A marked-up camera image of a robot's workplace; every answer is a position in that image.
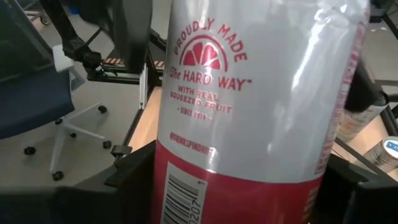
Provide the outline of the silver blue slim can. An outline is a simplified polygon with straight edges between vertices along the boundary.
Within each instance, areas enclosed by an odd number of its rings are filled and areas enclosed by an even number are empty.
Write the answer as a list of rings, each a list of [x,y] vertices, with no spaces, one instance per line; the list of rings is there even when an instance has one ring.
[[[398,180],[398,137],[388,136],[364,153],[363,157],[393,179]]]

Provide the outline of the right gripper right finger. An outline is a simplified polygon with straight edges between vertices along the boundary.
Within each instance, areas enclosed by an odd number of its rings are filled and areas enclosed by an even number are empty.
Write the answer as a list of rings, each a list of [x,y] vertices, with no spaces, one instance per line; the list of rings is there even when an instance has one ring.
[[[333,154],[310,224],[398,224],[398,182]]]

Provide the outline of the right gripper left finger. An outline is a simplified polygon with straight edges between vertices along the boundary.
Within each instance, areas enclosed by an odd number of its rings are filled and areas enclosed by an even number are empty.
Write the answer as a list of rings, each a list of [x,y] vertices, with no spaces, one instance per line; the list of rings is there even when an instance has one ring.
[[[147,224],[155,142],[74,185],[0,188],[0,224]]]

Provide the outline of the silver aluminium extrusion post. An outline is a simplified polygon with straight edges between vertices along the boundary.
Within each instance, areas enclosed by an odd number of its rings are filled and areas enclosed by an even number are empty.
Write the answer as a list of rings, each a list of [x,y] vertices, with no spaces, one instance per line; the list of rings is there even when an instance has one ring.
[[[147,65],[144,64],[144,69],[139,79],[139,108],[141,110],[144,110],[147,104],[147,75],[148,68]]]

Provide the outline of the black table edge clip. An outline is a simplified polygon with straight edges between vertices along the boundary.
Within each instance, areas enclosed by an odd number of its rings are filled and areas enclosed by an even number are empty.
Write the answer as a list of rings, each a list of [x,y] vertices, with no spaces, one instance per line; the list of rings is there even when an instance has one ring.
[[[132,147],[125,145],[114,145],[111,154],[115,159],[120,159],[131,153]]]

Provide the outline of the silver red Spindrift can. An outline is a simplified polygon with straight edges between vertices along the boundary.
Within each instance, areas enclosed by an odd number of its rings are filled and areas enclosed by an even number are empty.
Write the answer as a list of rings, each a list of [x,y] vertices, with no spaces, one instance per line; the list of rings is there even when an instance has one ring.
[[[150,224],[308,224],[369,0],[172,0]]]

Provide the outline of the black mat with orange stripes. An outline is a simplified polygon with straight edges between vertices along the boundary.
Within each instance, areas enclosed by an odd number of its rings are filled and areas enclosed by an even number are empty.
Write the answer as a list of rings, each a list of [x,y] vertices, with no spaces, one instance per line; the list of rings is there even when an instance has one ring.
[[[111,66],[119,66],[119,67],[123,67],[124,66],[124,60],[120,59],[120,58],[106,58],[103,60],[103,63],[106,65],[111,65]],[[154,66],[155,68],[158,69],[163,69],[164,68],[164,61],[161,60],[155,60],[154,61]]]

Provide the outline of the blue office chair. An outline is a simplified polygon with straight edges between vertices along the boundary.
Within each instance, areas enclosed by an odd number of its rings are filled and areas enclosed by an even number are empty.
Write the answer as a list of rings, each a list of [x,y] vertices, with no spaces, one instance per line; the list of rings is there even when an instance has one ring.
[[[85,134],[101,140],[105,149],[112,146],[104,136],[70,122],[72,93],[85,81],[66,56],[67,47],[50,47],[16,0],[0,0],[0,139],[55,122],[50,163],[54,181],[64,177],[57,165],[67,136]]]

